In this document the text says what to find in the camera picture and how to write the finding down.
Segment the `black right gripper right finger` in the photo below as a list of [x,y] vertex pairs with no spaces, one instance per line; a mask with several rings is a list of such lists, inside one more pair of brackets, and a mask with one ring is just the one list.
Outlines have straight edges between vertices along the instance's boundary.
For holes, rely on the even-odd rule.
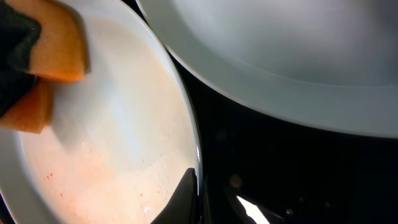
[[204,180],[202,223],[280,224],[283,218],[241,193],[240,180]]

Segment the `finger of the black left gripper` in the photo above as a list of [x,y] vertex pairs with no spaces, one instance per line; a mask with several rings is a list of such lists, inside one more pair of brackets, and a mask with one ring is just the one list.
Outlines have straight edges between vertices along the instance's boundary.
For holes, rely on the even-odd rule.
[[29,75],[30,52],[40,37],[41,25],[1,1],[1,115],[36,83]]

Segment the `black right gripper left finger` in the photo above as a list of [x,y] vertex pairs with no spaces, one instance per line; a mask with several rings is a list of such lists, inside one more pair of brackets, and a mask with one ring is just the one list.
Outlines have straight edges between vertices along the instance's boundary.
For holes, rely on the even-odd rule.
[[198,189],[194,168],[188,168],[182,176],[165,208],[151,224],[198,223]]

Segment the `orange green scrub sponge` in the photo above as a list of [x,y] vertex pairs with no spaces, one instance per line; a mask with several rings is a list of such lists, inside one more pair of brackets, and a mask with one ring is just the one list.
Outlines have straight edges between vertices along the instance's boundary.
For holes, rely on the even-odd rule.
[[58,1],[5,1],[16,11],[36,20],[41,33],[30,52],[29,75],[35,85],[9,111],[1,127],[42,132],[52,114],[52,82],[77,82],[84,78],[88,57],[81,29],[71,11]]

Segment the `light blue plate front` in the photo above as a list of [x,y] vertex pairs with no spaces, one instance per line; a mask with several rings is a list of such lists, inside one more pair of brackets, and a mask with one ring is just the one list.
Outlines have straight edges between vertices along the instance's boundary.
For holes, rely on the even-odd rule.
[[16,223],[151,223],[182,176],[201,188],[200,141],[168,53],[122,1],[64,5],[90,71],[53,86],[40,134],[1,131],[1,196]]

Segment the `light blue plate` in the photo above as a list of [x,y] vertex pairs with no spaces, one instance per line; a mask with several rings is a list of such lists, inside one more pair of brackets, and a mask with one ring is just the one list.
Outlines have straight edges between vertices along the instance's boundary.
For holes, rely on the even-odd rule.
[[397,137],[397,0],[140,0],[212,89],[314,128]]
[[1,131],[1,196],[16,223],[151,223],[182,176],[201,188],[200,141],[168,53],[122,1],[64,5],[90,71],[53,86],[40,134]]

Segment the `black round tray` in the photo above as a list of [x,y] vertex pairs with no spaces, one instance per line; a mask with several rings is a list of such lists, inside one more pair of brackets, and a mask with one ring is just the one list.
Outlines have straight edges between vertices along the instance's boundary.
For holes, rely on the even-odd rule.
[[195,108],[205,180],[282,223],[396,223],[397,137],[314,128],[258,112],[192,75],[169,52]]

